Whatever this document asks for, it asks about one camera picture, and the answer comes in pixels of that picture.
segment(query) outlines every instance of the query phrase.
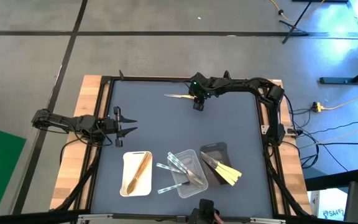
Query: white plate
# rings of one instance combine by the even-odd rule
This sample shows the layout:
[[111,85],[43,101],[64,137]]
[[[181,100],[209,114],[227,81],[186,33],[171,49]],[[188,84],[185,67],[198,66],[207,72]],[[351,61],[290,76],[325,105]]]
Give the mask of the white plate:
[[122,185],[119,193],[123,197],[133,197],[133,196],[144,196],[148,195],[152,191],[152,167],[153,167],[153,155],[147,164],[146,169],[143,171],[143,174],[140,176],[135,189],[129,195],[127,194],[127,186],[134,178],[137,168],[142,162],[144,154],[148,151],[142,152],[127,152],[122,157],[124,159],[124,169],[122,172]]

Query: gray table surface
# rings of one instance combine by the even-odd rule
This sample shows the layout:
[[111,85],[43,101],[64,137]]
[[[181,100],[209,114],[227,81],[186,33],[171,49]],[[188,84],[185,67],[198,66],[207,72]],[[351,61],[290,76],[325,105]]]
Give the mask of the gray table surface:
[[[113,106],[139,127],[124,138],[124,147],[106,146],[102,150],[94,188],[92,213],[130,213],[149,215],[189,215],[201,198],[215,202],[225,217],[271,218],[270,195],[262,156],[262,141],[255,107],[250,93],[226,93],[206,100],[203,112],[192,108],[193,101],[169,98],[165,93],[186,94],[183,83],[116,82]],[[242,177],[233,187],[208,188],[186,199],[177,190],[158,194],[157,190],[174,184],[169,170],[155,166],[167,163],[167,152],[174,154],[216,142],[227,144],[233,168]],[[150,151],[153,154],[152,191],[142,197],[122,197],[122,156],[125,152]]]

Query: gray floor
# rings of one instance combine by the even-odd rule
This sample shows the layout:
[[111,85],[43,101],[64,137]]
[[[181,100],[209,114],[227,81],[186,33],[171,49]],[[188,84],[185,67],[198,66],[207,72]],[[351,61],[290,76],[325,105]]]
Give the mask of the gray floor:
[[[295,18],[305,3],[277,1]],[[0,30],[72,30],[80,0],[0,1]],[[260,1],[89,1],[80,30],[288,30],[279,24],[269,0]],[[324,3],[298,27],[311,32],[358,32],[354,13],[345,4]],[[34,139],[30,120],[47,105],[69,37],[0,37],[0,130]],[[282,79],[294,109],[313,101],[334,106],[358,95],[358,86],[323,86],[321,76],[353,77],[358,74],[358,40],[281,37],[77,37],[58,96],[55,113],[71,116],[83,75],[221,76]],[[298,124],[307,120],[297,116]],[[307,130],[316,131],[358,121],[358,101],[334,111],[312,114]],[[358,127],[317,134],[328,139]],[[66,137],[48,134],[30,186],[24,212],[46,211],[58,172],[58,157]],[[358,141],[358,133],[343,139]],[[299,146],[309,143],[299,138]],[[358,147],[329,146],[347,169],[358,169]],[[314,148],[301,150],[302,156]],[[321,149],[319,161],[305,177],[334,174],[343,169]],[[27,158],[21,158],[24,166]],[[22,175],[15,171],[14,178]],[[16,188],[7,189],[6,200]]]

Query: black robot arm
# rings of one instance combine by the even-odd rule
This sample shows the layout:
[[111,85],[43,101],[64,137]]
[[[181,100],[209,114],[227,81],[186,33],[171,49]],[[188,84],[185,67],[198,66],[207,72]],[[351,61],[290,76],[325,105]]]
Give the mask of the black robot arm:
[[88,144],[102,145],[107,134],[116,134],[116,147],[122,147],[122,138],[137,128],[121,129],[121,123],[133,123],[135,120],[126,119],[121,115],[121,109],[114,107],[116,119],[109,117],[97,118],[93,115],[83,115],[73,118],[53,114],[46,109],[38,110],[31,123],[38,129],[47,129],[51,126],[60,128],[64,133],[74,132],[80,139],[87,140]]
[[266,136],[268,143],[272,146],[281,144],[285,135],[284,125],[280,123],[283,88],[265,78],[232,80],[228,71],[225,71],[223,78],[205,78],[201,73],[197,73],[190,81],[189,94],[195,97],[193,108],[198,111],[204,110],[204,102],[211,96],[218,97],[227,92],[239,91],[255,95],[257,101],[263,103],[267,109],[269,128]]

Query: wooden board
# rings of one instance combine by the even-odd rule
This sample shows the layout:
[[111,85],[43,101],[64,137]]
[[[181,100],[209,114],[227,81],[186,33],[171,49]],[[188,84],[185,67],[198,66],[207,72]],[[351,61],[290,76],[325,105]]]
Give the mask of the wooden board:
[[[274,84],[284,88],[281,80],[271,80],[271,81],[273,81]],[[282,100],[280,106],[280,112],[281,112],[280,113],[281,123],[284,124],[284,126],[291,126],[291,117],[288,110],[288,104],[285,99]],[[264,123],[268,124],[269,122],[267,119],[267,110],[264,105],[262,105],[262,114],[264,117]],[[295,138],[290,136],[285,136],[283,141],[296,145]],[[285,186],[287,186],[287,189],[291,192],[296,202],[298,202],[301,205],[303,210],[311,214],[311,207],[309,204],[305,179],[303,178],[303,171],[301,167],[301,162],[299,160],[298,150],[294,146],[287,144],[285,142],[283,142],[278,147],[278,150],[280,152],[281,163],[283,167]],[[275,166],[276,162],[274,156],[272,156],[271,161],[274,168],[276,168]],[[276,183],[274,183],[274,187],[275,187],[275,193],[277,199],[278,212],[280,214],[284,214],[283,200],[282,200],[280,189],[278,188]]]
[[[86,114],[93,114],[98,99],[100,88],[101,75],[85,75],[81,86],[80,94],[78,95],[77,105],[73,116],[81,116]],[[102,95],[101,108],[99,117],[102,117],[104,106],[106,105],[108,88],[104,88]],[[67,142],[74,140],[76,137],[73,133],[68,135]],[[78,183],[81,174],[82,164],[85,158],[86,145],[82,142],[73,142],[66,146],[62,164],[60,165],[57,176],[55,190],[53,191],[50,208],[56,208],[68,197],[75,185]],[[91,164],[94,156],[94,148],[91,151]],[[81,198],[80,208],[85,208],[86,196],[89,189],[89,181],[83,189],[83,196]]]
[[[85,75],[83,84],[78,97],[77,106],[75,108],[74,116],[81,116],[84,114],[93,114],[96,99],[98,97],[98,91],[100,86],[101,76],[99,75]],[[273,80],[277,85],[282,86],[281,80]],[[101,103],[101,109],[99,116],[102,115],[104,106],[106,104],[107,89],[104,88],[104,94]],[[267,110],[262,105],[262,113],[265,124],[267,122]],[[291,125],[290,114],[288,112],[287,102],[282,101],[281,104],[281,122],[285,126]],[[75,137],[70,134],[67,141],[73,140]],[[290,142],[296,145],[295,139],[291,137],[284,137],[284,141]],[[83,143],[76,142],[66,147],[63,155],[62,164],[57,177],[55,191],[53,193],[52,202],[50,208],[56,208],[59,206],[64,199],[70,194],[79,181],[83,160],[85,157],[86,146]],[[302,206],[302,208],[311,213],[308,195],[306,191],[305,180],[303,178],[303,172],[298,157],[298,151],[289,144],[281,144],[279,147],[280,156],[283,166],[283,173],[285,179],[285,185],[295,198],[295,200]],[[272,157],[273,165],[275,166],[274,157]],[[84,187],[83,195],[81,198],[80,208],[85,207],[85,201],[88,192],[88,184]],[[284,214],[282,196],[280,189],[275,185],[276,199],[278,205],[278,211]]]

